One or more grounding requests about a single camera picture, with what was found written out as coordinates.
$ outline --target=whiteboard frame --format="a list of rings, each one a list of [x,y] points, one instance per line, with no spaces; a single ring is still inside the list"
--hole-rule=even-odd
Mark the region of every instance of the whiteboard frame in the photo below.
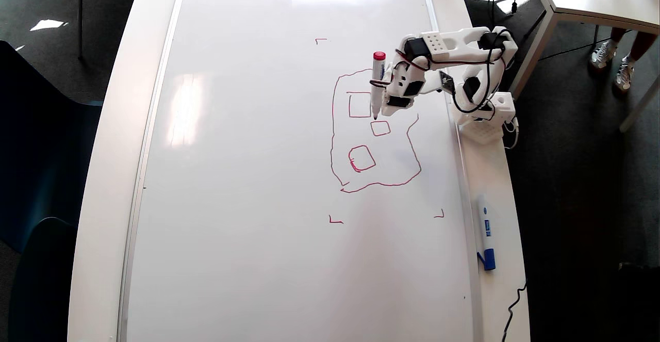
[[[156,82],[154,91],[151,97],[151,104],[146,119],[146,127],[144,129],[144,137],[142,138],[142,152],[140,154],[137,175],[134,187],[134,198],[130,207],[129,226],[127,230],[126,244],[124,250],[124,264],[122,269],[122,285],[120,290],[120,309],[118,313],[118,327],[117,336],[118,341],[127,342],[127,323],[128,323],[128,306],[130,296],[130,278],[133,271],[133,261],[135,254],[135,241],[137,240],[137,226],[139,221],[139,212],[142,201],[142,191],[144,190],[144,176],[146,175],[146,166],[149,159],[149,149],[151,147],[151,139],[153,136],[154,124],[156,121],[156,114],[158,103],[160,102],[160,95],[167,69],[168,59],[170,57],[170,49],[172,41],[174,41],[174,33],[176,31],[179,14],[184,0],[175,0],[172,8],[172,15],[168,25],[168,30],[163,44],[163,51],[158,64],[158,71],[156,73]],[[434,10],[433,1],[426,1],[426,9],[428,12],[429,22],[434,31],[439,31],[438,20]],[[481,284],[479,282],[479,264],[476,255],[476,241],[474,238],[474,220],[472,217],[472,203],[470,199],[469,184],[467,179],[467,169],[465,168],[465,160],[462,144],[460,144],[459,128],[455,123],[449,105],[452,104],[450,98],[445,95],[448,119],[450,126],[453,126],[452,141],[454,142],[454,159],[456,161],[457,171],[460,171],[459,191],[462,200],[462,208],[464,215],[464,229],[465,229],[465,242],[468,253],[468,278],[470,281],[471,300],[472,300],[472,340],[473,342],[482,342],[483,335],[483,311],[481,307]]]
[[[126,233],[126,246],[124,249],[124,265],[122,269],[122,288],[120,290],[120,310],[118,314],[117,336],[118,340],[126,341],[126,325],[128,323],[128,301],[130,293],[130,277],[133,273],[133,259],[135,254],[135,240],[137,239],[137,222],[139,220],[140,205],[142,203],[142,190],[144,189],[144,176],[146,175],[146,163],[149,159],[149,148],[151,147],[151,137],[154,132],[154,123],[156,122],[156,110],[160,100],[163,80],[165,78],[165,69],[167,68],[168,58],[170,58],[170,49],[174,40],[176,23],[179,20],[181,5],[184,0],[174,0],[172,8],[172,17],[168,25],[165,43],[163,45],[158,71],[156,72],[156,83],[151,95],[151,104],[146,117],[146,127],[144,128],[144,137],[142,138],[142,152],[137,164],[137,176],[135,179],[135,189],[133,202],[130,205],[130,218],[128,230]]]

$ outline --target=person's leg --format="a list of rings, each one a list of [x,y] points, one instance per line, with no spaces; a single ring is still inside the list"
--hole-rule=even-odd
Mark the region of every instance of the person's leg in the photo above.
[[[630,53],[626,56],[631,61],[636,61],[641,58],[641,56],[646,53],[646,51],[651,48],[655,38],[658,36],[654,34],[649,34],[648,32],[637,32],[635,37],[635,42],[632,43],[632,48]]]
[[[612,58],[617,55],[617,46],[621,38],[625,34],[625,29],[617,27],[612,28],[610,39],[598,48],[589,56],[589,68],[591,71],[599,73],[612,62]]]
[[[612,34],[610,34],[610,41],[613,41],[618,44],[621,41],[621,38],[625,34],[625,29],[619,29],[618,27],[612,27]]]
[[[656,38],[656,35],[649,34],[648,32],[637,32],[630,53],[621,60],[621,66],[615,77],[615,89],[621,93],[627,93],[632,84],[632,73],[635,71],[635,62],[649,50]]]

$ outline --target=blue marker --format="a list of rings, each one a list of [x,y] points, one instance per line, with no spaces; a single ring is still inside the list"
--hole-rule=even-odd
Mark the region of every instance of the blue marker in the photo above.
[[[486,198],[481,194],[476,198],[476,208],[479,210],[479,221],[481,223],[481,238],[484,244],[484,255],[476,253],[477,257],[484,264],[484,269],[490,271],[495,269],[495,250],[492,246],[492,230],[490,222],[492,220],[492,213],[488,212]]]

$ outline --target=red square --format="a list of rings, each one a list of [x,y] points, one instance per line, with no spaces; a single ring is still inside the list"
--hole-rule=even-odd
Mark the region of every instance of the red square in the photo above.
[[[389,123],[387,121],[372,121],[372,132],[376,137],[388,135],[391,131],[389,130]]]

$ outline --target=whiteboard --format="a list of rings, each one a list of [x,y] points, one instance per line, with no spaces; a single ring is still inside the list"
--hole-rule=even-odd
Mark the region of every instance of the whiteboard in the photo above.
[[[474,340],[446,99],[368,100],[373,51],[431,29],[427,0],[179,0],[123,340]]]

